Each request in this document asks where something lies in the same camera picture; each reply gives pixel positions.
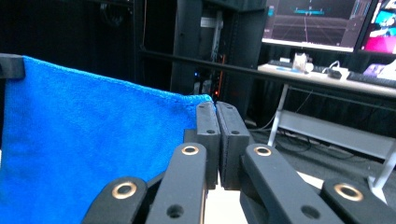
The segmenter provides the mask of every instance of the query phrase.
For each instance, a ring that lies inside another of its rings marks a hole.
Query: blue towel
[[[6,85],[0,223],[79,223],[111,180],[166,170],[211,100],[23,59]]]

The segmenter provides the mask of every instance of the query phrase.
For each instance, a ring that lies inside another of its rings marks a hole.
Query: cable
[[[306,101],[308,100],[308,98],[311,96],[313,90],[311,92],[309,92],[309,94],[305,97],[305,100],[301,103],[301,105],[297,108],[297,110],[295,111],[295,113],[299,112],[300,109],[303,107],[303,105],[306,103]]]
[[[292,152],[297,152],[297,153],[301,153],[301,152],[306,152],[307,150],[311,149],[311,145],[308,145],[306,148],[302,149],[302,150],[293,150],[287,147],[284,147],[282,144],[280,144],[279,140],[275,140],[276,145],[279,146],[282,149],[285,149],[287,151],[292,151]]]
[[[290,134],[287,134],[285,132],[285,130],[283,130],[283,135],[286,136],[286,138],[288,139],[288,141],[291,144],[296,144],[296,145],[299,145],[299,146],[305,146],[305,144],[303,144],[302,141],[299,141],[300,139],[297,136],[291,136]]]
[[[321,73],[325,73],[328,69],[333,68],[335,65],[337,65],[337,67],[340,67],[340,61],[335,61],[335,62],[331,63],[329,65],[329,67],[323,68]]]
[[[330,153],[328,151],[325,151],[324,149],[319,148],[319,147],[314,147],[314,149],[316,149],[317,151],[320,151],[320,152],[322,152],[322,153],[324,153],[324,154],[326,154],[326,155],[328,155],[330,157],[336,158],[337,160],[340,160],[340,161],[346,161],[346,160],[349,160],[349,159],[351,159],[351,158],[353,158],[355,156],[354,154],[351,154],[351,155],[346,156],[346,157],[339,157],[339,156],[333,155],[332,153]]]
[[[271,128],[267,129],[267,127],[268,127],[268,126],[271,124],[271,122],[274,120],[275,115],[276,115],[276,114],[274,114],[274,115],[272,116],[272,118],[270,119],[270,121],[268,121],[268,123],[266,123],[264,126],[258,128],[258,129],[248,129],[248,130],[251,131],[251,132],[267,132],[267,131],[271,131]]]
[[[340,67],[340,61],[335,61],[332,64],[330,64],[329,68],[333,68],[337,64],[337,67]]]

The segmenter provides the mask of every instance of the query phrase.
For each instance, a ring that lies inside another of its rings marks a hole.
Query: computer monitor
[[[373,0],[267,0],[263,43],[352,52]]]
[[[396,0],[378,0],[361,50],[396,54]]]

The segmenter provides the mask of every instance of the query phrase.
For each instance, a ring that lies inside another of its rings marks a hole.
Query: desk
[[[396,99],[396,89],[349,81],[346,80],[346,76],[343,76],[341,79],[334,79],[320,73],[296,73],[288,68],[279,68],[270,64],[261,65],[258,69],[260,72],[269,74],[272,77],[276,76],[281,80],[288,81],[283,87],[268,145],[273,145],[277,128],[281,127],[384,159],[383,169],[377,176],[369,176],[368,184],[372,193],[385,202],[386,200],[382,188],[396,165],[396,139],[292,113],[284,110],[283,105],[288,90],[292,88],[291,85],[293,81],[304,84],[305,86],[322,89],[338,89],[388,99]]]

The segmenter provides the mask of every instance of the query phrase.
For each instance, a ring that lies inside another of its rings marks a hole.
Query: keyboard
[[[349,73],[346,79],[351,81],[364,82],[367,84],[373,84],[377,86],[390,87],[396,89],[396,80],[390,80],[379,77],[370,77],[354,72]]]
[[[277,60],[271,60],[267,64],[271,64],[271,65],[278,66],[278,67],[287,67],[287,68],[293,67],[293,63],[286,63],[286,62],[281,62],[281,61],[277,61]],[[328,68],[328,67],[314,65],[314,69],[312,70],[312,72],[322,73],[323,70],[326,68]]]

